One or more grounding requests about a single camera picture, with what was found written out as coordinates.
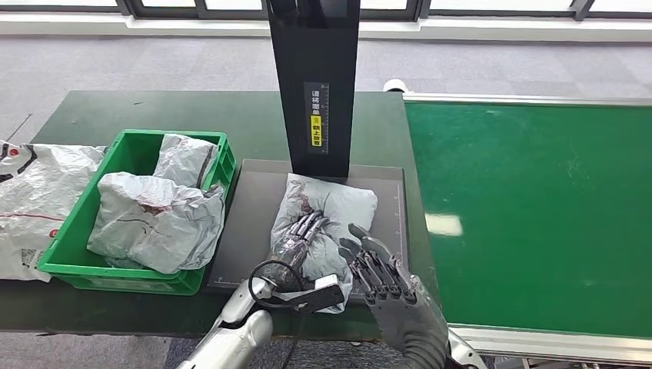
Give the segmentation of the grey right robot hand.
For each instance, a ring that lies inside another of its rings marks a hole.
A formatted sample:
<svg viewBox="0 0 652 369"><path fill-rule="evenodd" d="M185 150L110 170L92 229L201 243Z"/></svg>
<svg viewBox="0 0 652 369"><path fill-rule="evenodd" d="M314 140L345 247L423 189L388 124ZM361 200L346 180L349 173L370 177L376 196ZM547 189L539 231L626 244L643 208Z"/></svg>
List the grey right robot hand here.
<svg viewBox="0 0 652 369"><path fill-rule="evenodd" d="M350 223L351 238L338 249L363 292L384 342L403 359L397 368L443 368L449 355L448 327L431 294L379 239Z"/></svg>

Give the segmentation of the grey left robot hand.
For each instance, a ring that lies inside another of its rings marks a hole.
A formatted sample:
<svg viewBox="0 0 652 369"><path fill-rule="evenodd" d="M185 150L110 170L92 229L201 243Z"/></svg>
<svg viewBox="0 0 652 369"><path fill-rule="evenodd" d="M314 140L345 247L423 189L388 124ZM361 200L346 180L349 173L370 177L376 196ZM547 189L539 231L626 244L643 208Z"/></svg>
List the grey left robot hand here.
<svg viewBox="0 0 652 369"><path fill-rule="evenodd" d="M269 259L262 276L279 292L302 291L302 265L308 249L318 232L328 223L323 211L317 210L301 216L273 242Z"/></svg>

